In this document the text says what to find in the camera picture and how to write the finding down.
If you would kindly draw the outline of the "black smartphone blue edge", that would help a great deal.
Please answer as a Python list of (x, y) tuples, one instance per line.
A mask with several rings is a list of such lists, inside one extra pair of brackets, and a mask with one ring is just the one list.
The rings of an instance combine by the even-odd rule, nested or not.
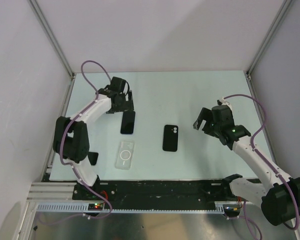
[(126, 111), (122, 115), (120, 133), (122, 135), (132, 135), (135, 126), (135, 111)]

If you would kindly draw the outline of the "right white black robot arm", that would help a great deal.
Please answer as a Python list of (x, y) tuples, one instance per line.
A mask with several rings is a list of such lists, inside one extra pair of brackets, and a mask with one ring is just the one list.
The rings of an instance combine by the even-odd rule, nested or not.
[(235, 124), (229, 106), (202, 108), (193, 128), (219, 139), (244, 160), (260, 181), (253, 183), (239, 174), (228, 176), (222, 180), (224, 199), (242, 197), (259, 207), (274, 226), (300, 219), (300, 177), (292, 178), (268, 160), (258, 146), (251, 143), (251, 133), (243, 125)]

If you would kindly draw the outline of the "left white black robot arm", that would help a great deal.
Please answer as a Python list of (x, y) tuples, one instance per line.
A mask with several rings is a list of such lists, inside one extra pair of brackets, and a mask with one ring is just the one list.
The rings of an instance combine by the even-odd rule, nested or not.
[(89, 159), (90, 141), (88, 125), (93, 124), (103, 114), (131, 112), (134, 110), (133, 93), (101, 90), (83, 109), (71, 117), (60, 116), (55, 123), (53, 151), (59, 155), (63, 166), (69, 166), (77, 181), (84, 185), (83, 193), (89, 199), (97, 199), (101, 187), (95, 182), (98, 175)]

